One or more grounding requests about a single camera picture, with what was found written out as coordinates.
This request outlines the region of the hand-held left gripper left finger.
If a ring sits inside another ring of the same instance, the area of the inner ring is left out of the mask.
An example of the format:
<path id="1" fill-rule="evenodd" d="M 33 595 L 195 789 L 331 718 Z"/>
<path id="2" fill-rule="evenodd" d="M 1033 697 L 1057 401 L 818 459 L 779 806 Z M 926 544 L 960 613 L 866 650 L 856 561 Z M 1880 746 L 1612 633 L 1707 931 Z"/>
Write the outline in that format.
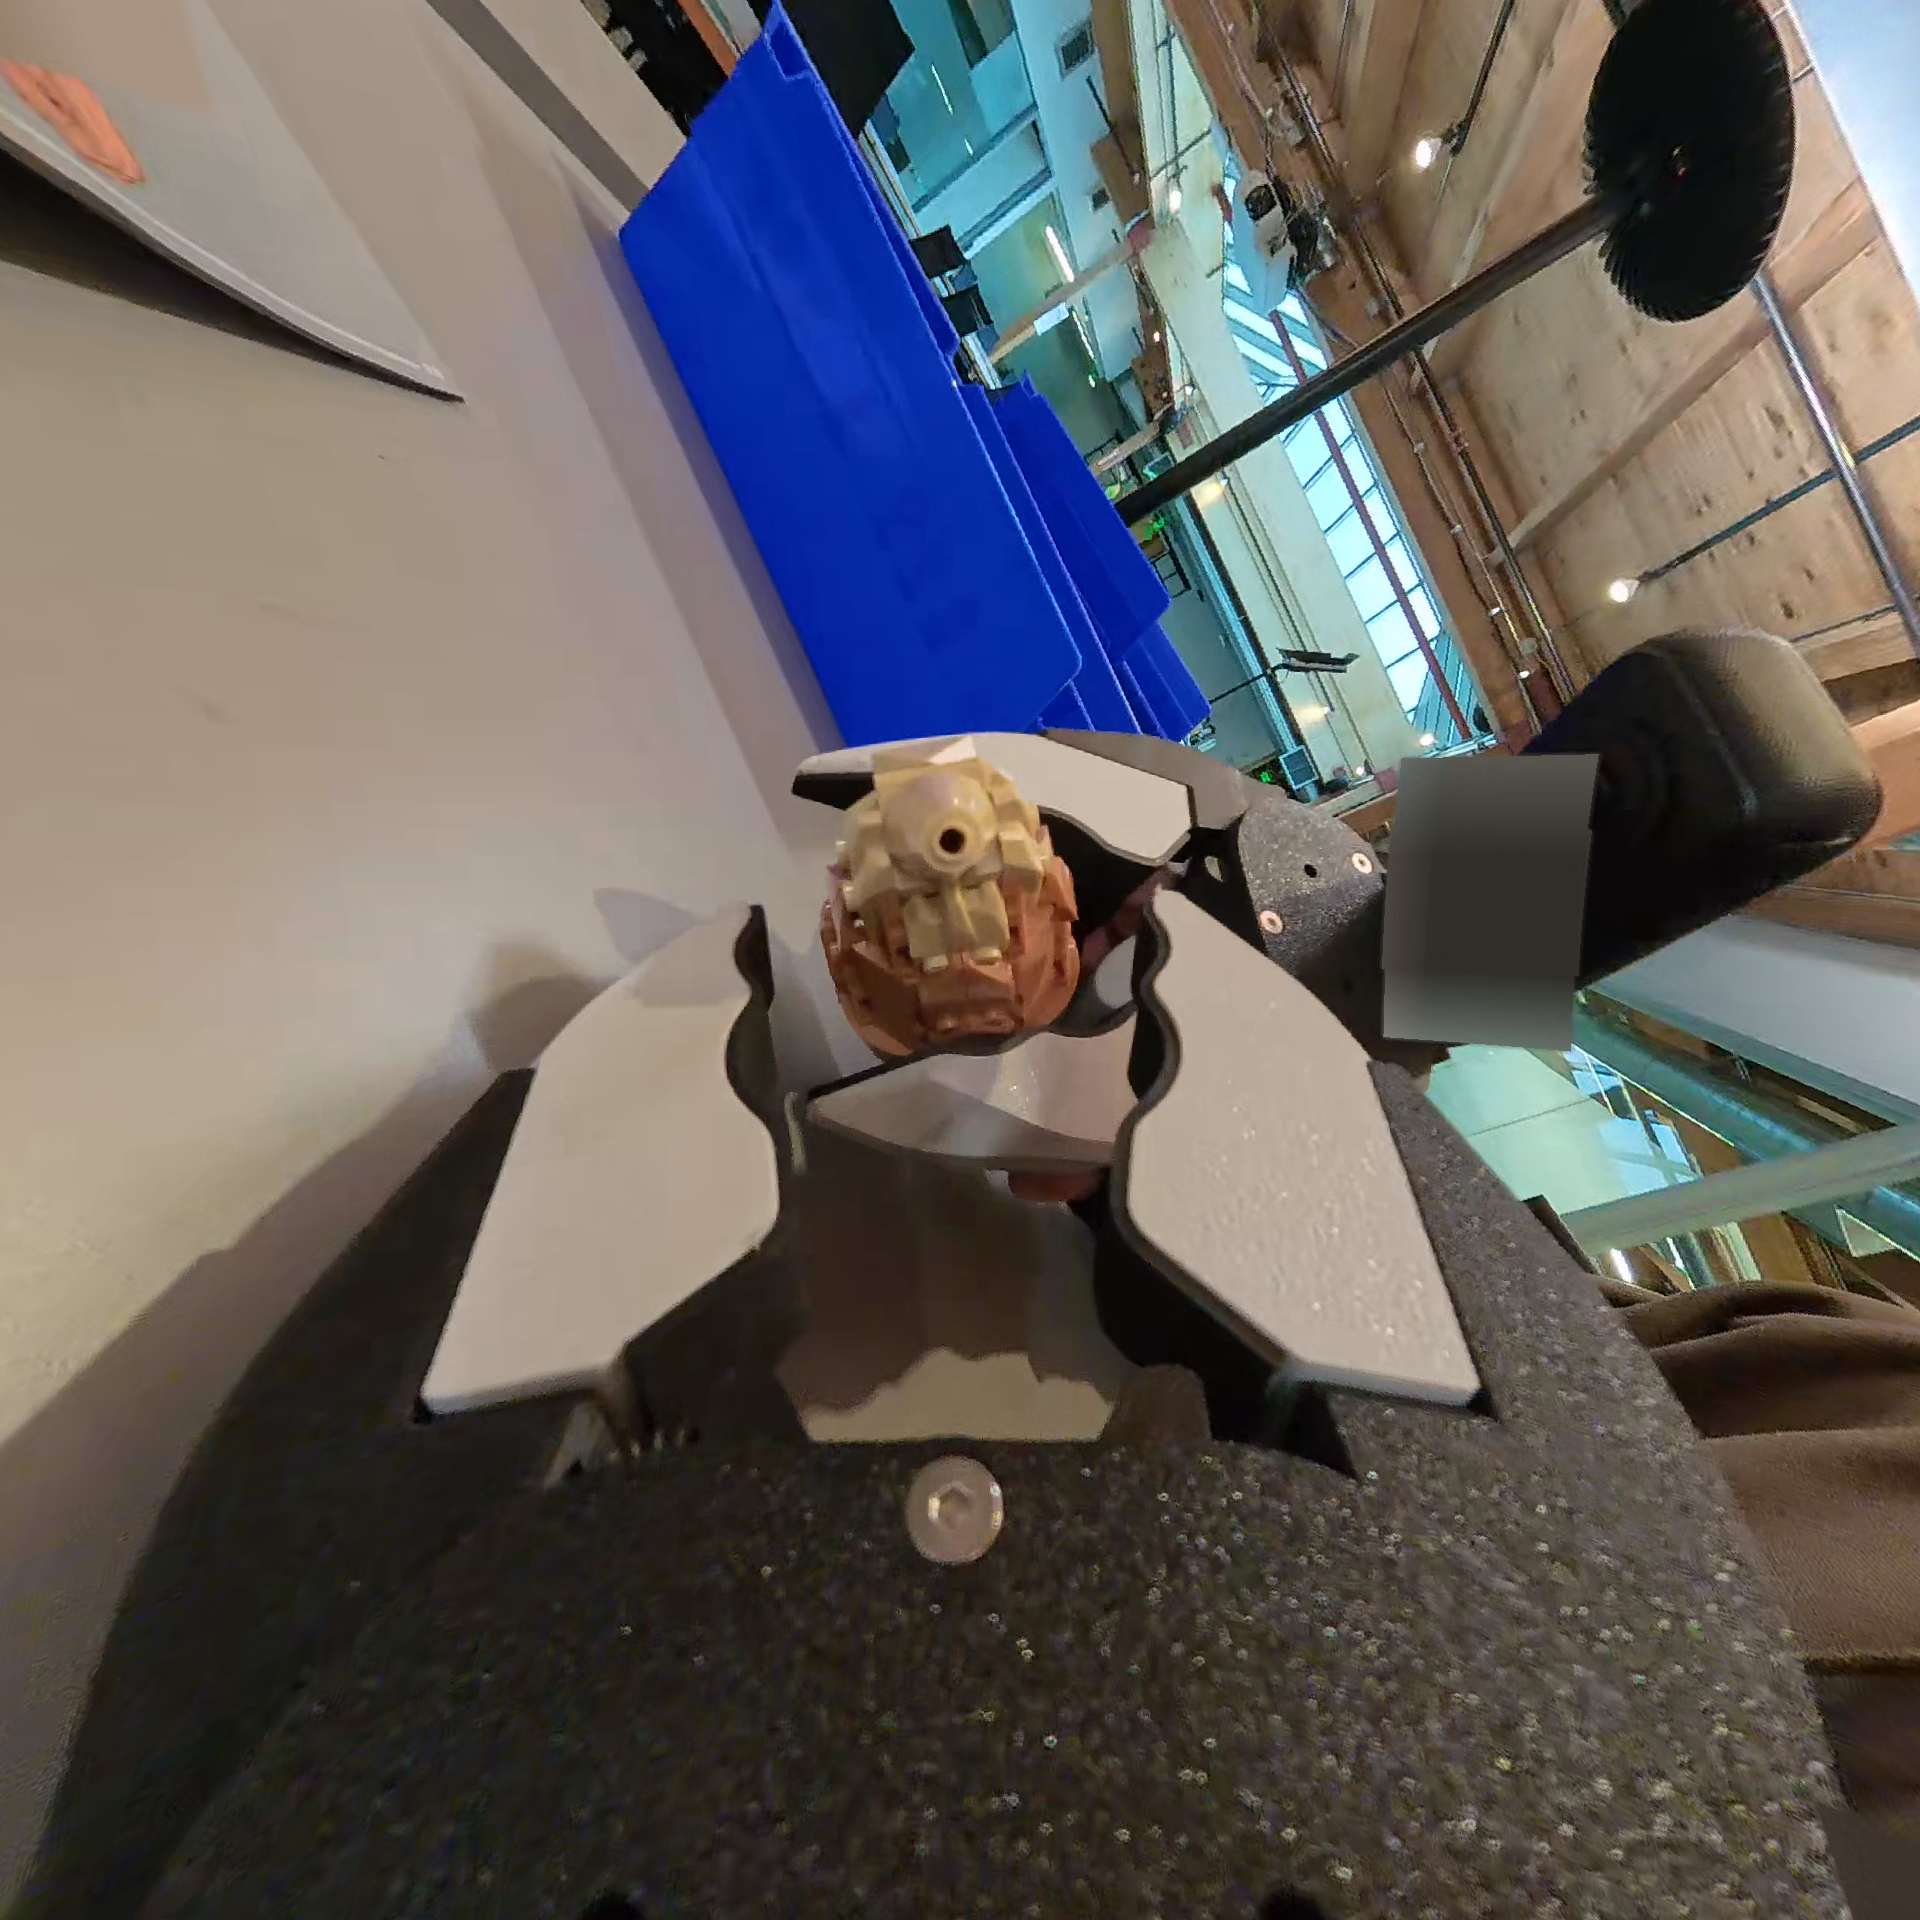
<path id="1" fill-rule="evenodd" d="M 730 903 L 540 1053 L 440 1347 L 432 1416 L 608 1386 L 778 1234 L 798 1149 L 761 905 Z"/>

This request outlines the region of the grey instruction booklet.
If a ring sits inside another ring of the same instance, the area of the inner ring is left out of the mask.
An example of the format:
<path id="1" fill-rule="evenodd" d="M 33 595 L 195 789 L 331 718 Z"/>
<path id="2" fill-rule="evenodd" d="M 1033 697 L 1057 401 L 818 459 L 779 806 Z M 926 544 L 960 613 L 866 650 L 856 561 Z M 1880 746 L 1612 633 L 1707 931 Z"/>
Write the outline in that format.
<path id="1" fill-rule="evenodd" d="M 203 6 L 184 8 L 199 103 L 158 81 L 4 61 L 4 154 L 148 251 L 306 346 L 463 401 L 345 208 Z"/>

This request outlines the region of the black hanging panel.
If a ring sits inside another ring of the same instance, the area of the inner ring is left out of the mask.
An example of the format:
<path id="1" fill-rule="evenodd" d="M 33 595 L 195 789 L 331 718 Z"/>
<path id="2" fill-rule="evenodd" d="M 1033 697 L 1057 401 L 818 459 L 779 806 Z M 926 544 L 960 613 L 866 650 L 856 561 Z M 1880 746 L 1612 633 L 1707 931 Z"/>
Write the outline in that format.
<path id="1" fill-rule="evenodd" d="M 782 8 L 834 109 L 858 138 L 915 55 L 894 6 L 878 0 Z"/>

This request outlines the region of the grey desk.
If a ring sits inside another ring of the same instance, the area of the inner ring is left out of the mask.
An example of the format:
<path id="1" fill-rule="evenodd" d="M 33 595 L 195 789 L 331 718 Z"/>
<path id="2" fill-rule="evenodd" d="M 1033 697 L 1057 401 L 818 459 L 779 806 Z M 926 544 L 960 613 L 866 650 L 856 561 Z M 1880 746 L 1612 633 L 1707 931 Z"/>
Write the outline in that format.
<path id="1" fill-rule="evenodd" d="M 4 181 L 4 1903 L 163 1499 L 495 1073 L 731 901 L 827 1037 L 833 720 L 617 254 L 590 6 L 209 6 L 463 401 Z"/>

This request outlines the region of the blue plastic bin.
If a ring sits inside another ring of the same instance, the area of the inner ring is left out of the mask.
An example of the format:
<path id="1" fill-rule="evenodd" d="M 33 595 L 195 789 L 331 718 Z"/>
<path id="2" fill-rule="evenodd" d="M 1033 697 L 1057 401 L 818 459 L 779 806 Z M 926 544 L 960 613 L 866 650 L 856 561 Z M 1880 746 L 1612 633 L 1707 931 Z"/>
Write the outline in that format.
<path id="1" fill-rule="evenodd" d="M 962 399 L 1080 656 L 1032 730 L 1187 743 L 1209 697 L 1163 633 L 1161 576 L 1066 424 L 1027 378 L 995 392 L 970 383 Z"/>
<path id="2" fill-rule="evenodd" d="M 782 8 L 617 240 L 847 746 L 1036 731 L 1082 650 Z"/>

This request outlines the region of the orange brick claw model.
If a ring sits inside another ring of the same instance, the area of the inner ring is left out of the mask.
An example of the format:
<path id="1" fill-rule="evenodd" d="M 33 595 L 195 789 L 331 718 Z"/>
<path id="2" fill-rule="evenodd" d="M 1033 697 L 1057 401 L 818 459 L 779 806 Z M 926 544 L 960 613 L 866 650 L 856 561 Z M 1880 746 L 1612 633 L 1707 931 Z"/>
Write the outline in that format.
<path id="1" fill-rule="evenodd" d="M 970 737 L 876 753 L 823 901 L 842 1013 L 884 1062 L 1016 1040 L 1082 978 L 1072 872 L 1040 811 Z"/>

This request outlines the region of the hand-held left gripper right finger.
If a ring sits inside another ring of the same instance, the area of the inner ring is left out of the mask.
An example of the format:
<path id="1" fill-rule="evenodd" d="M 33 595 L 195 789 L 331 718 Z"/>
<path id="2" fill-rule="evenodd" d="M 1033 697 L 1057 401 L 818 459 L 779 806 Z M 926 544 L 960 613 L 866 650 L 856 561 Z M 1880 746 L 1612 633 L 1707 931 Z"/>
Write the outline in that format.
<path id="1" fill-rule="evenodd" d="M 1182 894 L 1152 899 L 1136 947 L 1127 1245 L 1287 1381 L 1471 1406 L 1479 1369 L 1366 1047 Z"/>

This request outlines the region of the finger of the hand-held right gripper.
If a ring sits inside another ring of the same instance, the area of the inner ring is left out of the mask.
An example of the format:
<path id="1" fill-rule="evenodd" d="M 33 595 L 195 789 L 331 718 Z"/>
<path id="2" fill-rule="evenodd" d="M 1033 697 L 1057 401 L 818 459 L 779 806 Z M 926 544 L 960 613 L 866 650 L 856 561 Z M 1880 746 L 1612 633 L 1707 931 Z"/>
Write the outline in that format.
<path id="1" fill-rule="evenodd" d="M 1140 735 L 987 731 L 889 741 L 804 760 L 792 782 L 801 800 L 851 810 L 897 762 L 951 771 L 983 760 L 1016 791 L 1059 824 L 1138 867 L 1177 858 L 1198 826 L 1195 789 L 1203 755 L 1185 743 Z"/>
<path id="2" fill-rule="evenodd" d="M 833 1085 L 807 1121 L 956 1168 L 1103 1174 L 1136 1107 L 1134 1033 L 1039 1032 L 991 1053 L 932 1053 Z"/>

